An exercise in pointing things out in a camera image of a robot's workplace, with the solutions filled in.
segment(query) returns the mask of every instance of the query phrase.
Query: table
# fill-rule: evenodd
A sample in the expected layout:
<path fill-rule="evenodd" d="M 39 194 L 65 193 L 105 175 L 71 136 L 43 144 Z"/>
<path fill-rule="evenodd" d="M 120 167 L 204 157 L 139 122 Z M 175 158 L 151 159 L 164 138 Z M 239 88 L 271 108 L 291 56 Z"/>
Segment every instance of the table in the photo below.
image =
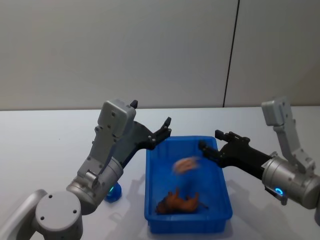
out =
<path fill-rule="evenodd" d="M 320 174 L 320 107 L 293 107 L 300 142 Z M 61 191 L 76 176 L 89 154 L 99 110 L 0 111 L 0 223 L 37 189 Z M 259 107 L 138 109 L 135 120 L 157 130 L 170 116 L 172 136 L 214 136 L 233 131 L 251 139 L 264 153 L 281 153 L 277 135 L 265 124 Z M 218 140 L 218 147 L 223 142 Z M 83 240 L 318 240 L 315 210 L 289 200 L 287 206 L 264 190 L 263 184 L 240 169 L 223 170 L 233 217 L 220 234 L 153 235 L 144 218 L 146 151 L 132 158 L 119 180 L 122 198 L 102 202 L 83 217 Z M 32 240 L 43 239 L 36 233 Z"/>

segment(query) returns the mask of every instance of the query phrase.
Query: blue ring light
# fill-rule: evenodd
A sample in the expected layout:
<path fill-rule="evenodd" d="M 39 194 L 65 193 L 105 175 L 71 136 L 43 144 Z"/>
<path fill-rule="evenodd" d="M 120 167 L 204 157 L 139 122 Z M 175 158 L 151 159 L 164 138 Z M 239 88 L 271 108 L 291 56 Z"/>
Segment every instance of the blue ring light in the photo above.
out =
<path fill-rule="evenodd" d="M 284 195 L 284 191 L 282 191 L 279 187 L 276 187 L 274 190 L 275 190 L 275 192 L 276 192 L 277 194 L 279 194 L 279 195 L 281 195 L 281 196 Z"/>

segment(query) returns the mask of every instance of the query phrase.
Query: gray wall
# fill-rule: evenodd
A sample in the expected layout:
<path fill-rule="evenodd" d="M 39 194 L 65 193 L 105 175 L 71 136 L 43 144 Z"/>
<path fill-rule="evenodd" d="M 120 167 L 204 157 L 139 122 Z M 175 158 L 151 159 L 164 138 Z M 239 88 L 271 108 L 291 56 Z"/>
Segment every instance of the gray wall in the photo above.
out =
<path fill-rule="evenodd" d="M 238 0 L 0 0 L 0 110 L 222 107 Z M 320 105 L 320 2 L 241 0 L 225 106 Z"/>
<path fill-rule="evenodd" d="M 225 106 L 320 105 L 320 1 L 240 0 Z"/>

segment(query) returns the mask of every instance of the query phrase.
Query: blurry object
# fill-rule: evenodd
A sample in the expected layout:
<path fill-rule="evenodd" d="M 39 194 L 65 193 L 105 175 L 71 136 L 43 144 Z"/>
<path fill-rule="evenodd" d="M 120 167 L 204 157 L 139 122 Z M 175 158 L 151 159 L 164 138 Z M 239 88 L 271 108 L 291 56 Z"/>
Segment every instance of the blurry object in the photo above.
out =
<path fill-rule="evenodd" d="M 195 169 L 198 167 L 197 160 L 199 158 L 196 156 L 182 158 L 175 162 L 173 165 L 173 171 L 176 174 L 184 174 L 189 170 Z"/>

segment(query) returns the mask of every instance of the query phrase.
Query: blue object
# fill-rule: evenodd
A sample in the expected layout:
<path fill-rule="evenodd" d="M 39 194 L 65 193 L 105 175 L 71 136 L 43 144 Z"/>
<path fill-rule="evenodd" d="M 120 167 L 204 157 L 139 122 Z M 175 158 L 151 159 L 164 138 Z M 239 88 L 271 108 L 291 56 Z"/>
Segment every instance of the blue object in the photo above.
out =
<path fill-rule="evenodd" d="M 121 186 L 119 183 L 116 183 L 109 191 L 109 193 L 105 196 L 104 200 L 108 203 L 113 203 L 115 201 L 118 201 L 119 198 L 121 198 L 122 195 Z"/>
<path fill-rule="evenodd" d="M 203 158 L 198 142 L 205 141 L 217 149 L 211 136 L 173 136 L 146 152 L 144 217 L 154 234 L 172 233 L 219 233 L 225 229 L 226 221 L 232 217 L 232 208 L 224 174 L 214 162 Z M 191 156 L 199 156 L 199 167 L 185 174 L 173 173 L 173 164 Z M 199 205 L 194 213 L 159 215 L 157 204 L 179 188 L 181 198 L 194 197 L 199 193 Z"/>
<path fill-rule="evenodd" d="M 280 196 L 283 196 L 283 195 L 284 195 L 284 192 L 283 192 L 280 188 L 278 188 L 278 187 L 275 188 L 275 192 L 276 192 L 277 194 L 279 194 Z"/>

